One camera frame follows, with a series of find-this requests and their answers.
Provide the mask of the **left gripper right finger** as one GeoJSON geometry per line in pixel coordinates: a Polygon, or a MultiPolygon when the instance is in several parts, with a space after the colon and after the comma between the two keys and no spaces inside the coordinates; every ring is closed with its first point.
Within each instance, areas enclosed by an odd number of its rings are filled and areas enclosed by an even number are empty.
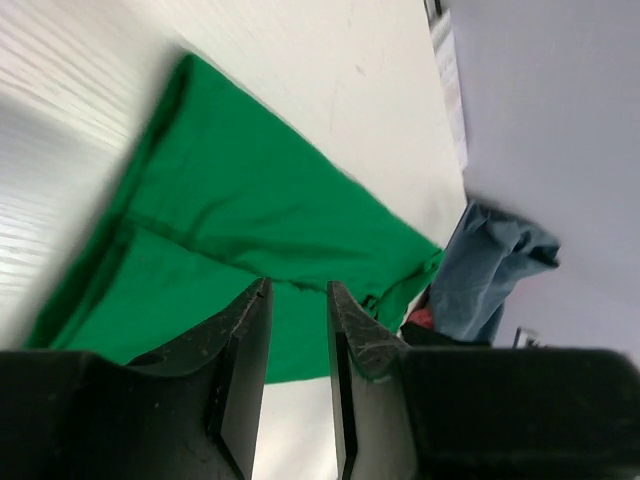
{"type": "Polygon", "coordinates": [[[639,372],[602,349],[412,346],[327,291],[342,479],[635,479],[639,372]]]}

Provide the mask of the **green polo shirt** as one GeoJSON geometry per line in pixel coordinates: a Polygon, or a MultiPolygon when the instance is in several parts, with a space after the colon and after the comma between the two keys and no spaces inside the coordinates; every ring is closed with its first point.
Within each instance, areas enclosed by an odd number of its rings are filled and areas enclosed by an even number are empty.
{"type": "Polygon", "coordinates": [[[344,283],[396,330],[442,257],[276,115],[186,54],[27,346],[125,364],[268,278],[267,381],[324,377],[328,283],[344,283]]]}

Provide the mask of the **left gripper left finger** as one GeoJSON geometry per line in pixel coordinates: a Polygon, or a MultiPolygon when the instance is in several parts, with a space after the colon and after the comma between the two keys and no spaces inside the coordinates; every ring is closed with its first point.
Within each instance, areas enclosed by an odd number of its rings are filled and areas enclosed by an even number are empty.
{"type": "Polygon", "coordinates": [[[125,365],[1,355],[5,479],[248,479],[272,323],[268,279],[125,365]]]}

